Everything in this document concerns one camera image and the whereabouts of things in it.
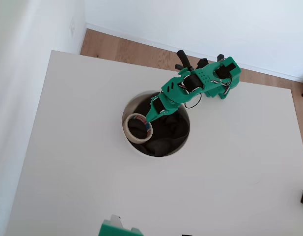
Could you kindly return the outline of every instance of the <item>baseboard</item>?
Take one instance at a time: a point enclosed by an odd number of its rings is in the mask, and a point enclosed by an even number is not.
[[[172,51],[172,52],[177,52],[178,50],[181,49],[181,48],[172,47],[172,46],[169,46],[169,45],[166,45],[166,44],[154,42],[154,41],[151,41],[151,40],[143,39],[143,38],[140,38],[140,37],[137,37],[137,36],[134,36],[134,35],[127,34],[127,33],[110,30],[110,29],[100,27],[100,26],[97,26],[97,25],[93,25],[93,24],[90,24],[90,23],[86,23],[86,28],[91,29],[91,30],[95,30],[95,31],[98,31],[98,32],[106,33],[106,34],[109,34],[109,35],[112,35],[112,36],[115,36],[115,37],[131,40],[131,41],[134,41],[134,42],[137,42],[137,43],[146,44],[146,45],[149,45],[149,46],[152,46],[152,47],[165,49],[165,50]],[[208,60],[216,61],[216,57],[201,54],[201,53],[192,52],[192,51],[189,51],[187,49],[183,49],[183,50],[185,51],[186,55],[188,55],[188,56],[192,56],[192,57],[196,57],[196,58],[207,58]],[[284,79],[298,81],[298,82],[303,83],[303,78],[300,78],[300,77],[295,77],[295,76],[292,76],[292,75],[286,75],[286,74],[282,74],[282,73],[279,73],[279,72],[267,70],[267,69],[264,69],[264,68],[259,68],[259,67],[252,66],[252,65],[246,65],[246,64],[243,64],[243,63],[238,63],[238,65],[241,68],[244,68],[244,69],[247,69],[247,70],[252,70],[252,71],[259,72],[259,73],[273,75],[273,76],[281,77],[281,78],[284,78]]]
[[[83,47],[83,40],[84,40],[84,37],[86,36],[86,31],[87,31],[87,28],[88,28],[88,25],[87,23],[85,23],[83,25],[83,33],[82,33],[82,36],[80,38],[80,41],[79,41],[79,46],[78,46],[78,50],[77,50],[77,54],[80,55],[81,54],[81,51],[82,51],[82,47]]]

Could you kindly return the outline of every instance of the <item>tape roll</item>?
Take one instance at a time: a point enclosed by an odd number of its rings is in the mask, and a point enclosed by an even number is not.
[[[146,130],[147,130],[147,137],[145,139],[136,138],[133,134],[131,134],[131,132],[128,128],[128,121],[130,119],[138,119],[141,122],[143,122],[143,124],[145,125]],[[125,121],[123,123],[123,130],[124,130],[124,134],[125,134],[126,138],[134,144],[143,144],[146,141],[148,141],[152,136],[152,125],[151,125],[151,123],[147,122],[147,118],[145,116],[143,116],[141,114],[138,114],[138,113],[130,114],[125,119]]]

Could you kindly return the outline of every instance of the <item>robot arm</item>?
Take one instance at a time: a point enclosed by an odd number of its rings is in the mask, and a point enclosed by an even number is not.
[[[173,114],[182,103],[189,102],[200,93],[205,93],[207,97],[219,94],[221,99],[225,99],[230,89],[240,81],[242,71],[232,57],[224,59],[223,55],[219,55],[218,62],[212,64],[207,59],[200,59],[194,69],[184,51],[178,51],[177,56],[183,64],[175,66],[180,70],[180,77],[170,79],[162,86],[162,91],[151,98],[148,122]]]

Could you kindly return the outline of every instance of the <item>wall outlet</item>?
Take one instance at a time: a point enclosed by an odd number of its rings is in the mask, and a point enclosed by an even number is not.
[[[75,20],[74,20],[74,17],[72,17],[72,20],[71,20],[71,24],[69,25],[69,34],[71,35],[71,37],[74,36],[74,32],[75,32]]]

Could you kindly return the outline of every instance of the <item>black cable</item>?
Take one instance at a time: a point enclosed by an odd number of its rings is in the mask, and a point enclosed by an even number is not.
[[[202,94],[200,93],[200,99],[199,99],[199,101],[195,105],[193,105],[192,107],[187,107],[186,103],[184,103],[185,108],[190,109],[190,108],[193,108],[193,107],[197,106],[198,103],[201,101],[201,97],[202,97]]]

